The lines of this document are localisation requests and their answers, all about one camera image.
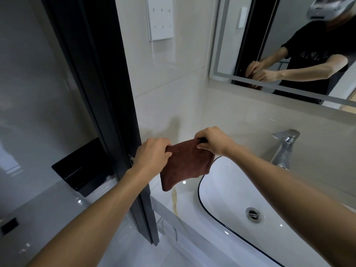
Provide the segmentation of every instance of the faucet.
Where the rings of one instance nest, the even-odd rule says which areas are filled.
[[[288,129],[283,132],[274,133],[272,136],[275,139],[280,139],[281,145],[273,156],[271,163],[289,170],[289,159],[291,157],[293,143],[295,143],[296,139],[300,136],[300,132],[295,129]]]

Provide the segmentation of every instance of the white marble countertop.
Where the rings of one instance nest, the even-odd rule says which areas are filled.
[[[188,179],[163,192],[160,176],[156,176],[149,184],[154,211],[219,266],[279,266],[208,215],[198,200],[200,180],[201,177]]]

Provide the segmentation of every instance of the reflected hand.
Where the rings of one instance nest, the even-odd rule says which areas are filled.
[[[206,149],[218,156],[226,156],[229,149],[237,144],[226,135],[217,126],[208,127],[204,130],[199,131],[194,139],[196,138],[206,138],[207,143],[201,143],[197,146],[199,149]]]
[[[255,75],[256,72],[263,69],[263,63],[258,61],[253,61],[250,63],[246,69],[245,77],[248,78],[250,75]]]
[[[260,72],[257,72],[252,79],[268,83],[276,80],[281,80],[282,77],[279,71],[262,70]]]
[[[171,145],[170,139],[149,138],[136,152],[132,170],[143,173],[148,182],[158,175],[171,157],[171,152],[166,152],[166,147]]]

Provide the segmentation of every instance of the white headset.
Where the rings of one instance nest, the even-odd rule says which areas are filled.
[[[356,0],[316,0],[306,16],[311,21],[331,21],[339,17]]]

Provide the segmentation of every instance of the sink drain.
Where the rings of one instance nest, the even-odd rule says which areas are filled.
[[[260,212],[252,207],[246,209],[246,216],[253,223],[260,223],[262,220]]]

